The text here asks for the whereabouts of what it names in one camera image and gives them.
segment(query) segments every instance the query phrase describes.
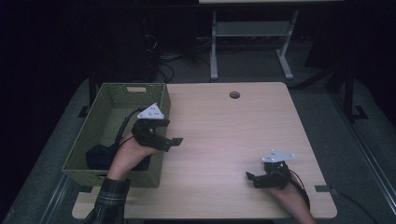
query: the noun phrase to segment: hand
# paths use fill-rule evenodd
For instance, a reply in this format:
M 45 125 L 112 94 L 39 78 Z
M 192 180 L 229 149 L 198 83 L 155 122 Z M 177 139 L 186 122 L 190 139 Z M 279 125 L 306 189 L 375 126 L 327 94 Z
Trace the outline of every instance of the hand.
M 131 132 L 128 132 L 120 140 L 120 148 L 111 163 L 110 169 L 107 173 L 107 178 L 114 180 L 125 180 L 129 171 L 136 167 L 148 155 L 159 152 L 159 150 L 152 147 L 140 146 L 133 137 Z
M 298 183 L 296 177 L 293 174 L 291 174 L 291 178 L 296 183 Z M 299 223 L 317 223 L 312 217 L 312 214 L 309 211 L 303 196 L 291 183 L 288 183 L 284 189 L 269 188 L 267 190 Z

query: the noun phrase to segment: plaid shirt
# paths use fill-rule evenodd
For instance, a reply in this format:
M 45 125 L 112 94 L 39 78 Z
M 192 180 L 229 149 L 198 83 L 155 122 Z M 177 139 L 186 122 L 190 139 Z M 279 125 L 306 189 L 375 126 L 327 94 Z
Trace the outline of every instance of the plaid shirt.
M 130 181 L 105 179 L 96 199 L 95 207 L 84 223 L 123 223 L 124 207 Z

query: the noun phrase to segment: person's left hand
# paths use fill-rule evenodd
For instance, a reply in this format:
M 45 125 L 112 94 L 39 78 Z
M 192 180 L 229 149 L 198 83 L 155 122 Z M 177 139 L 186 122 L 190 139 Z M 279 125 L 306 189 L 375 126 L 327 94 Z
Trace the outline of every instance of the person's left hand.
M 140 146 L 134 138 L 131 137 L 133 137 L 132 133 L 128 132 L 128 134 L 120 140 L 120 145 L 122 145 L 111 163 L 107 178 L 125 180 L 129 171 L 136 167 L 145 157 L 160 152 L 152 147 Z

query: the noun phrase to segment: metal stand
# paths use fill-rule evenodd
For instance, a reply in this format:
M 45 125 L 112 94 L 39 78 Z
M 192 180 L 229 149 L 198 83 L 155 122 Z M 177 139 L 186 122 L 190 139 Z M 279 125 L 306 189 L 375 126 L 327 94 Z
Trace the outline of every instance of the metal stand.
M 294 10 L 289 21 L 217 21 L 216 11 L 212 21 L 212 51 L 210 52 L 210 78 L 219 77 L 216 57 L 217 36 L 285 36 L 281 49 L 276 50 L 277 58 L 282 66 L 286 79 L 293 79 L 288 61 L 285 58 L 294 24 L 297 21 L 298 10 Z

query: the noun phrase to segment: dark background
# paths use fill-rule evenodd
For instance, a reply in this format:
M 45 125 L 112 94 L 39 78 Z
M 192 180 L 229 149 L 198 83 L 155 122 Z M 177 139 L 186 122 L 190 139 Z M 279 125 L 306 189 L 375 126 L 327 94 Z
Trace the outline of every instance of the dark background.
M 90 6 L 100 5 L 97 1 L 0 0 L 1 220 L 83 80 L 92 74 L 99 84 L 152 80 L 160 52 L 147 54 L 137 47 L 147 44 L 143 32 L 190 55 L 194 53 L 191 41 L 210 34 L 210 12 L 157 11 L 149 14 L 152 22 L 142 25 L 145 13 L 126 11 L 103 17 L 82 10 Z M 350 67 L 393 124 L 395 11 L 391 0 L 346 1 L 320 16 L 321 11 L 303 10 L 293 35 L 315 38 L 307 65 L 327 68 L 342 62 Z M 124 49 L 134 49 L 140 57 Z M 120 76 L 110 77 L 109 72 Z

